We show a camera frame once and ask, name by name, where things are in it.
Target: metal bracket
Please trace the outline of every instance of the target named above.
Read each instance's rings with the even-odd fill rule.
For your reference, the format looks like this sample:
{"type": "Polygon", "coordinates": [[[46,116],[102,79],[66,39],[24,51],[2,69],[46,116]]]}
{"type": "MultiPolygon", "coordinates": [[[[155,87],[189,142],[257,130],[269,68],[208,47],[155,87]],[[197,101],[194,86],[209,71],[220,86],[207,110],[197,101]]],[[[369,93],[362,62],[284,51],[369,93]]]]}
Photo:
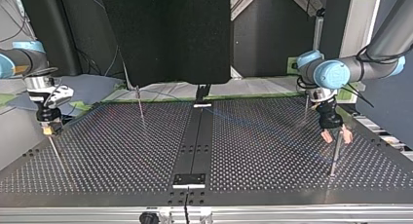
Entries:
{"type": "Polygon", "coordinates": [[[204,97],[209,95],[210,85],[199,85],[197,88],[197,96],[194,108],[210,107],[211,103],[204,100],[204,97]]]}
{"type": "Polygon", "coordinates": [[[204,189],[206,175],[204,173],[177,174],[173,180],[173,189],[204,189]]]}

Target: green tape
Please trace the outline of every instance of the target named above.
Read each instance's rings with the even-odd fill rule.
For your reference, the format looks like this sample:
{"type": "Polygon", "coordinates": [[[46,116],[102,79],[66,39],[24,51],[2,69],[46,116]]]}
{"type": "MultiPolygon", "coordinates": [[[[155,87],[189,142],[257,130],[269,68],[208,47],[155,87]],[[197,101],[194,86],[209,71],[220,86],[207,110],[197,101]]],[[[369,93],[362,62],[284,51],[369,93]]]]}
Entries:
{"type": "Polygon", "coordinates": [[[297,57],[289,57],[286,64],[287,74],[298,74],[297,70],[297,57]]]}
{"type": "Polygon", "coordinates": [[[13,94],[0,93],[0,106],[5,105],[7,102],[13,100],[15,96],[13,94]]]}
{"type": "Polygon", "coordinates": [[[83,111],[88,111],[92,108],[91,105],[85,104],[82,100],[70,102],[70,105],[83,111]]]}
{"type": "MultiPolygon", "coordinates": [[[[355,87],[355,88],[357,88],[358,83],[353,83],[352,86],[355,87]]],[[[351,90],[351,89],[352,89],[352,88],[350,88],[349,85],[347,85],[347,86],[344,87],[344,88],[346,88],[347,90],[351,90]]],[[[336,98],[337,98],[337,100],[351,100],[352,97],[353,97],[353,95],[354,95],[353,93],[350,93],[350,92],[348,92],[348,91],[340,90],[340,91],[338,92],[336,98]]]]}

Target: black mount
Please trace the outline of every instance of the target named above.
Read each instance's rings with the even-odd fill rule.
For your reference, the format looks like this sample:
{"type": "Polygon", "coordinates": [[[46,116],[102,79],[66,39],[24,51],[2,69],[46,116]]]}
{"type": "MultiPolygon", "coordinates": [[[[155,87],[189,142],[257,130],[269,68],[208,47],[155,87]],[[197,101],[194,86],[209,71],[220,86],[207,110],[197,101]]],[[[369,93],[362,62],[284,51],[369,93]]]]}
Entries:
{"type": "Polygon", "coordinates": [[[343,117],[336,112],[337,101],[335,96],[325,100],[317,106],[319,112],[319,126],[322,129],[337,129],[343,126],[343,117]]]}
{"type": "Polygon", "coordinates": [[[157,224],[159,223],[159,217],[153,212],[144,212],[140,215],[139,221],[141,224],[157,224]]]}
{"type": "Polygon", "coordinates": [[[204,100],[206,96],[209,95],[210,91],[210,84],[207,85],[198,85],[197,88],[197,95],[195,99],[195,107],[197,106],[202,106],[202,105],[208,105],[208,102],[204,100]]]}

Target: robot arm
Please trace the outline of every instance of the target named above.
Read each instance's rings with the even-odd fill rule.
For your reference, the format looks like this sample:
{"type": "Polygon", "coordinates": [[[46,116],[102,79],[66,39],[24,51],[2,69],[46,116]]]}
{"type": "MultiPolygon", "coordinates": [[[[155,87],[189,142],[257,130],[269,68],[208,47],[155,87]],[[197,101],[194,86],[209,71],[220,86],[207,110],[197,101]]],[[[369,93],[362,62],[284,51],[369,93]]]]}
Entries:
{"type": "Polygon", "coordinates": [[[413,44],[413,0],[397,0],[369,46],[356,56],[324,60],[319,51],[301,55],[300,75],[306,84],[338,90],[348,83],[400,73],[413,44]]]}
{"type": "Polygon", "coordinates": [[[40,42],[16,42],[11,50],[0,50],[0,79],[21,75],[30,99],[37,105],[37,120],[45,135],[58,134],[61,112],[57,108],[73,96],[73,90],[56,83],[40,42]]]}

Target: black panel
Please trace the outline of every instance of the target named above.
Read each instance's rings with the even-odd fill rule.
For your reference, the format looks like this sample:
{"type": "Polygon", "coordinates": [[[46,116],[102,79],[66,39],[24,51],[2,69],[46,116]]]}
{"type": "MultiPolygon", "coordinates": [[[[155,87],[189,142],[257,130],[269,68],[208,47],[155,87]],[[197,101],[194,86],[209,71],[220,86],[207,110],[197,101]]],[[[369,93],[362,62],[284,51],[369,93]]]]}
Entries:
{"type": "MultiPolygon", "coordinates": [[[[88,64],[81,58],[85,73],[104,75],[112,64],[116,54],[117,42],[105,10],[94,0],[62,0],[70,28],[73,32],[76,47],[93,59],[98,70],[89,72],[88,64]]],[[[108,76],[116,74],[122,78],[124,66],[122,56],[117,54],[108,76]]]]}
{"type": "MultiPolygon", "coordinates": [[[[374,32],[392,9],[396,0],[381,0],[374,32]]],[[[406,143],[413,145],[413,53],[406,56],[406,65],[400,75],[387,79],[363,81],[363,93],[375,106],[371,108],[362,100],[357,102],[357,110],[377,125],[406,143]]]]}
{"type": "Polygon", "coordinates": [[[56,76],[82,73],[61,0],[21,0],[56,76]]]}
{"type": "Polygon", "coordinates": [[[319,48],[325,58],[340,56],[351,0],[327,0],[319,48]]]}
{"type": "Polygon", "coordinates": [[[103,0],[132,85],[230,79],[230,0],[103,0]]]}
{"type": "Polygon", "coordinates": [[[330,177],[334,144],[303,97],[215,100],[204,109],[193,173],[206,175],[193,205],[410,204],[413,164],[352,118],[330,177]]]}
{"type": "Polygon", "coordinates": [[[314,27],[293,0],[254,0],[234,21],[234,67],[247,77],[285,75],[289,57],[312,49],[314,27]]]}

